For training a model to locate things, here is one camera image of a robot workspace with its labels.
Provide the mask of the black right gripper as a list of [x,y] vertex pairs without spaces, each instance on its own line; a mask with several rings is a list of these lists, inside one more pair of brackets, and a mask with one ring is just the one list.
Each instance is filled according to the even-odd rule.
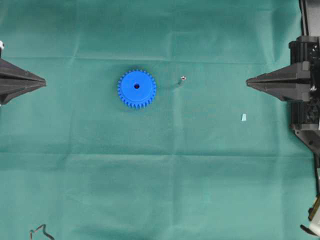
[[[247,86],[284,102],[300,101],[292,105],[292,123],[318,125],[320,120],[320,38],[299,36],[288,46],[291,65],[249,78],[246,80]],[[300,83],[283,83],[303,79],[307,79],[306,82],[310,86]]]

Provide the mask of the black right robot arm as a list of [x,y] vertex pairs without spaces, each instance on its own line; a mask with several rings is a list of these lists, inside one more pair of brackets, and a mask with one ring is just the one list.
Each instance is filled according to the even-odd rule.
[[320,195],[320,2],[299,1],[302,35],[288,45],[290,64],[246,80],[246,85],[288,102],[290,128],[313,152]]

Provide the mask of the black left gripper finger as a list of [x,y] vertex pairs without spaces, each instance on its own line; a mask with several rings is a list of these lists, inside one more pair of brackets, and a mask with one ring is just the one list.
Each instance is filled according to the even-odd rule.
[[3,59],[0,60],[0,78],[27,81],[28,83],[36,83],[41,86],[46,85],[46,80],[44,78]]
[[32,92],[45,86],[45,81],[1,80],[0,104],[5,105],[16,97],[19,97],[25,93]]

